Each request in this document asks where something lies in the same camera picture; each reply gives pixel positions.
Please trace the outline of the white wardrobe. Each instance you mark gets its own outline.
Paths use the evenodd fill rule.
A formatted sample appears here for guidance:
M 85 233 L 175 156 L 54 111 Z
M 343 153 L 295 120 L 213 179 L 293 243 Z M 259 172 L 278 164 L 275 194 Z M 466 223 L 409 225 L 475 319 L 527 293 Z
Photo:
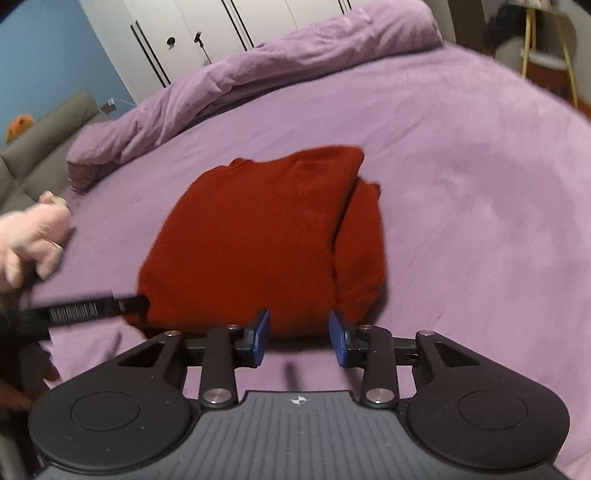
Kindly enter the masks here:
M 361 4 L 339 0 L 80 3 L 136 103 L 200 67 L 346 14 Z

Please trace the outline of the purple rolled duvet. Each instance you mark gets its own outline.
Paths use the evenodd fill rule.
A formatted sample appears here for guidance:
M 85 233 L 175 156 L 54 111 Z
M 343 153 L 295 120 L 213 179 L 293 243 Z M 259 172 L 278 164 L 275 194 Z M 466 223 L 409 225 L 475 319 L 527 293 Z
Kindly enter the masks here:
M 431 51 L 443 36 L 423 1 L 374 1 L 174 81 L 121 117 L 82 128 L 66 155 L 83 193 L 120 166 L 242 100 L 389 56 Z

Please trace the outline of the red knitted sweater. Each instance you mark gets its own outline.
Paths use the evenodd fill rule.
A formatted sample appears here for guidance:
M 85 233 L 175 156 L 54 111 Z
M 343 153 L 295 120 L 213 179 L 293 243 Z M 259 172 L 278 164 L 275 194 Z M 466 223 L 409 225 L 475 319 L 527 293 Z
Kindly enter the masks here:
M 387 277 L 380 188 L 356 146 L 269 162 L 238 158 L 176 202 L 137 276 L 147 298 L 129 325 L 204 335 L 270 311 L 276 338 L 314 338 L 339 311 L 365 321 Z

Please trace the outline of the dark clothes pile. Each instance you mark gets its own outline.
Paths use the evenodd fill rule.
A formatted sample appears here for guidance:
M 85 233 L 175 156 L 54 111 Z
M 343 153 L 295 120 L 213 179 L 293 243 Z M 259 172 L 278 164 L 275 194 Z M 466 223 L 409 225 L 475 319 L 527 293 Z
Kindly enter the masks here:
M 485 53 L 491 56 L 509 40 L 522 36 L 525 31 L 526 11 L 513 4 L 501 5 L 488 20 L 483 31 Z

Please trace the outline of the orange small toy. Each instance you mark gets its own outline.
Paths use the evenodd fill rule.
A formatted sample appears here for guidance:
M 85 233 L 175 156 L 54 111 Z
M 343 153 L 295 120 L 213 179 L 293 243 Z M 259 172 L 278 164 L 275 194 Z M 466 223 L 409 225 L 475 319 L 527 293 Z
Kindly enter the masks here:
M 5 134 L 7 144 L 16 140 L 34 124 L 34 118 L 31 114 L 20 114 L 16 116 L 8 125 Z

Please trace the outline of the grey headboard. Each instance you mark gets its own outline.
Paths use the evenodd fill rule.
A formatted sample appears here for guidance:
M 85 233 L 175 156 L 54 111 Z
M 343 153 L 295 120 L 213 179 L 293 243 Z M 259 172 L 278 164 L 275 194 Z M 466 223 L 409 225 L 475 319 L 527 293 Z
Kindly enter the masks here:
M 89 89 L 81 89 L 1 149 L 1 212 L 24 210 L 45 191 L 69 185 L 66 154 L 79 131 L 106 121 Z

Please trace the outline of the yellow leg side table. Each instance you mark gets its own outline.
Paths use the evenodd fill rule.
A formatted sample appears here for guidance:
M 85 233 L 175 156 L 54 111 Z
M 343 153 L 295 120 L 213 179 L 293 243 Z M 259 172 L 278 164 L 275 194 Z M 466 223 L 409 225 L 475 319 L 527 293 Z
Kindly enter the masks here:
M 532 79 L 529 67 L 564 72 L 566 75 L 565 91 L 570 95 L 574 108 L 578 107 L 578 89 L 566 38 L 563 21 L 568 14 L 561 8 L 560 1 L 508 1 L 525 12 L 525 32 L 521 48 L 521 76 Z M 553 33 L 538 33 L 538 18 L 547 20 Z

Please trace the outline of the pink plush toy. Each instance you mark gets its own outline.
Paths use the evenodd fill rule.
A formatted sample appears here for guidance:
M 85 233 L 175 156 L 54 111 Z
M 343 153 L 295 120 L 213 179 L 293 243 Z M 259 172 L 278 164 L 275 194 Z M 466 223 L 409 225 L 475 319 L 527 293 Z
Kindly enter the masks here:
M 70 232 L 66 200 L 45 191 L 25 210 L 1 216 L 1 292 L 20 289 L 36 273 L 47 280 L 59 267 Z

